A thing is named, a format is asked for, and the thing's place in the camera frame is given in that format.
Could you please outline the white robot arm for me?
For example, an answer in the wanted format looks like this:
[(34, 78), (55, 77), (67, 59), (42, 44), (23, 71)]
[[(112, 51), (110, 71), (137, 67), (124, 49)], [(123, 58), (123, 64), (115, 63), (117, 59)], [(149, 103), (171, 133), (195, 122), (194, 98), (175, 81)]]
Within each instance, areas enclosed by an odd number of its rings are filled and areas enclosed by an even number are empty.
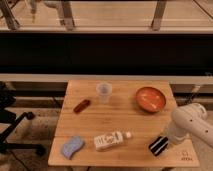
[(171, 112), (164, 134), (174, 145), (181, 144), (187, 134), (192, 134), (213, 148), (213, 125), (206, 121), (207, 116), (205, 107), (199, 103), (177, 107)]

